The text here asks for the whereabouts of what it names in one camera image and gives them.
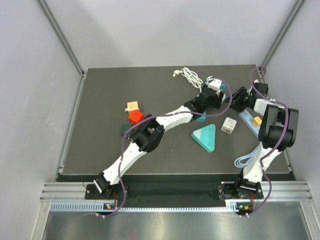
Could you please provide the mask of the dark green plug adapter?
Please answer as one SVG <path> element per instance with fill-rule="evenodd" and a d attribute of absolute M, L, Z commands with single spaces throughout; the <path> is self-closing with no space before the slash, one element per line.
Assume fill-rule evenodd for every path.
<path fill-rule="evenodd" d="M 126 132 L 132 127 L 133 125 L 130 124 L 130 123 L 126 123 L 126 124 L 123 124 L 121 126 L 121 135 L 124 136 L 127 138 L 127 139 L 130 139 L 132 138 L 134 135 L 135 135 L 135 130 L 134 129 L 131 129 L 127 134 Z"/>

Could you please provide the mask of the left aluminium frame post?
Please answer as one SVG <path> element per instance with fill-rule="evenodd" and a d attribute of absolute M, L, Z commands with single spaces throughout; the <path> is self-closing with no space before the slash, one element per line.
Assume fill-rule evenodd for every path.
<path fill-rule="evenodd" d="M 72 50 L 66 36 L 64 35 L 59 23 L 57 22 L 54 14 L 52 13 L 49 5 L 45 0 L 36 0 L 36 3 L 39 5 L 46 19 L 48 20 L 50 26 L 52 27 L 54 33 L 56 34 L 59 42 L 61 43 L 63 49 L 71 60 L 73 66 L 77 70 L 77 72 L 83 76 L 85 74 L 85 70 L 82 68 L 80 62 L 78 61 L 74 51 Z"/>

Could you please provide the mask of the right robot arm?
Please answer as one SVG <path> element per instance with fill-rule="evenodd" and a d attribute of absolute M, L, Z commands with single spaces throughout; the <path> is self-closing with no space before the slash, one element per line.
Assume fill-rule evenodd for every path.
<path fill-rule="evenodd" d="M 239 198 L 257 194 L 272 161 L 296 141 L 299 111 L 268 98 L 268 91 L 266 83 L 256 80 L 251 89 L 241 87 L 226 99 L 238 113 L 250 108 L 262 116 L 257 135 L 259 145 L 255 153 L 251 155 L 248 164 L 241 168 L 234 184 L 224 188 Z"/>

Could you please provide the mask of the teal rectangular power strip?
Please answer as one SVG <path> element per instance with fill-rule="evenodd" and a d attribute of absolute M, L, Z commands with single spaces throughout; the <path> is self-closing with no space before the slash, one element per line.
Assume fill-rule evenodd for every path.
<path fill-rule="evenodd" d="M 206 121 L 206 112 L 202 113 L 201 115 L 199 114 L 194 114 L 192 117 L 192 121 L 197 121 L 197 122 L 205 122 Z"/>

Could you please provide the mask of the aluminium frame post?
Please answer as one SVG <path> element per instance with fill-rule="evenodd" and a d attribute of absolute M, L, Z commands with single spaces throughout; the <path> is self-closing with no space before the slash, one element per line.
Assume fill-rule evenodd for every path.
<path fill-rule="evenodd" d="M 284 19 L 284 22 L 280 25 L 280 29 L 278 33 L 276 34 L 274 40 L 272 41 L 269 50 L 267 51 L 265 57 L 263 58 L 263 61 L 261 65 L 263 67 L 267 67 L 269 62 L 271 61 L 273 55 L 275 54 L 276 50 L 280 46 L 281 42 L 285 38 L 288 30 L 292 26 L 295 18 L 299 14 L 300 10 L 303 8 L 304 4 L 306 3 L 306 0 L 295 0 L 293 3 L 293 6 L 291 7 L 287 17 Z"/>
<path fill-rule="evenodd" d="M 56 34 L 59 42 L 61 43 L 63 49 L 71 60 L 73 66 L 77 70 L 77 72 L 83 76 L 85 74 L 85 70 L 82 68 L 80 62 L 78 61 L 74 51 L 72 50 L 66 36 L 64 35 L 59 23 L 57 22 L 54 14 L 52 13 L 49 5 L 45 0 L 36 0 L 36 3 L 39 5 L 46 19 L 48 20 L 50 26 L 52 27 L 54 33 Z"/>

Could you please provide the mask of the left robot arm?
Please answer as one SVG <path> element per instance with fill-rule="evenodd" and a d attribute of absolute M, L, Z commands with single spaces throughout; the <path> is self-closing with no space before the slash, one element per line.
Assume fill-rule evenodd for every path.
<path fill-rule="evenodd" d="M 133 131 L 133 137 L 127 148 L 121 146 L 119 158 L 93 180 L 97 194 L 102 198 L 109 198 L 114 191 L 113 185 L 121 181 L 121 176 L 139 158 L 159 146 L 165 132 L 200 118 L 210 108 L 219 109 L 224 95 L 220 89 L 207 87 L 199 96 L 185 102 L 176 110 L 164 115 L 147 115 L 130 129 Z"/>

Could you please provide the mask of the red cube plug adapter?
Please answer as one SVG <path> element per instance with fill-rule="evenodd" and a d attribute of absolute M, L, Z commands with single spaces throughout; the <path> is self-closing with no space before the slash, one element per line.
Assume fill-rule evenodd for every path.
<path fill-rule="evenodd" d="M 144 114 L 139 110 L 132 111 L 128 116 L 129 123 L 132 125 L 138 124 L 143 119 L 144 119 Z"/>

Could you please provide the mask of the round light blue socket base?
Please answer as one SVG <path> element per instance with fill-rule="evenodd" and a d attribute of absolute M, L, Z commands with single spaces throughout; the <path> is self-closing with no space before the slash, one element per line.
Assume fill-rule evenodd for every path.
<path fill-rule="evenodd" d="M 221 99 L 221 102 L 223 103 L 226 99 L 226 93 L 225 93 L 225 89 L 226 89 L 226 86 L 225 84 L 221 84 L 220 85 L 220 88 L 219 88 L 219 93 L 222 95 L 222 99 Z"/>

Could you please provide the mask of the right aluminium frame post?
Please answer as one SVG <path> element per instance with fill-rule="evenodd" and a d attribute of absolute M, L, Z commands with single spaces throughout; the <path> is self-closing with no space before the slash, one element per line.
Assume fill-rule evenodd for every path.
<path fill-rule="evenodd" d="M 281 42 L 285 38 L 288 30 L 292 26 L 295 18 L 299 14 L 300 10 L 303 8 L 304 4 L 306 3 L 306 0 L 295 0 L 293 3 L 293 6 L 291 7 L 287 17 L 284 19 L 284 22 L 280 25 L 280 29 L 278 33 L 276 34 L 274 40 L 272 41 L 269 50 L 267 51 L 265 57 L 263 58 L 263 61 L 261 65 L 263 67 L 267 67 L 269 62 L 271 61 L 273 55 L 275 54 L 276 50 L 280 46 Z"/>

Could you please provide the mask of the orange plug adapter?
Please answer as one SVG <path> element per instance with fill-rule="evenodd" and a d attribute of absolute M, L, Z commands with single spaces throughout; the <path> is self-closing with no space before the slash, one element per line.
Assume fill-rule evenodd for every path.
<path fill-rule="evenodd" d="M 255 127 L 255 128 L 259 128 L 262 124 L 262 119 L 259 117 L 259 116 L 256 116 L 253 118 L 252 120 L 252 125 Z"/>

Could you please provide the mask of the light blue power strip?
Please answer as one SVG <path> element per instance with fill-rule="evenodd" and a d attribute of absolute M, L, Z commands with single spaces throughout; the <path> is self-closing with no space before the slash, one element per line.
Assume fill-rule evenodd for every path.
<path fill-rule="evenodd" d="M 238 115 L 245 123 L 245 125 L 250 129 L 253 135 L 258 138 L 260 127 L 253 125 L 253 116 L 247 110 L 240 112 Z"/>

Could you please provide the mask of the peach cube plug adapter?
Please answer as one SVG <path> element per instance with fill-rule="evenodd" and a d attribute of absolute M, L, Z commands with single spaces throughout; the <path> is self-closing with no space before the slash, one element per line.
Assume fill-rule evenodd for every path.
<path fill-rule="evenodd" d="M 124 109 L 125 112 L 133 112 L 133 111 L 139 111 L 140 108 L 139 108 L 139 104 L 137 101 L 131 101 L 131 102 L 128 102 L 126 104 L 126 108 Z"/>

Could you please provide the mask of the front aluminium frame rail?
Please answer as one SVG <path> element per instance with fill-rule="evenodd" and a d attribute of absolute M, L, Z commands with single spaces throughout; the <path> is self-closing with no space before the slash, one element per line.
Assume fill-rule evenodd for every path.
<path fill-rule="evenodd" d="M 271 190 L 270 202 L 310 202 L 311 191 L 305 181 L 272 181 L 261 183 L 263 195 Z M 42 201 L 82 201 L 87 193 L 82 182 L 48 182 L 44 184 L 40 199 Z"/>

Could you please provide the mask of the white cube plug adapter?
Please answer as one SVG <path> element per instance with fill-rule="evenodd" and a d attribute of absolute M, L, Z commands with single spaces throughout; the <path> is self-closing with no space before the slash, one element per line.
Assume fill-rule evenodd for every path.
<path fill-rule="evenodd" d="M 236 127 L 236 124 L 237 124 L 237 121 L 235 119 L 226 117 L 222 124 L 221 130 L 225 133 L 232 134 L 232 132 Z"/>

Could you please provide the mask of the teal triangular power strip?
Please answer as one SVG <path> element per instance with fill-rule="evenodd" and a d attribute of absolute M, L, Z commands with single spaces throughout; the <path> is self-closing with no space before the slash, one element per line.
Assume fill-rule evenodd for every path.
<path fill-rule="evenodd" d="M 209 124 L 192 132 L 191 137 L 208 153 L 213 153 L 216 146 L 216 125 Z"/>

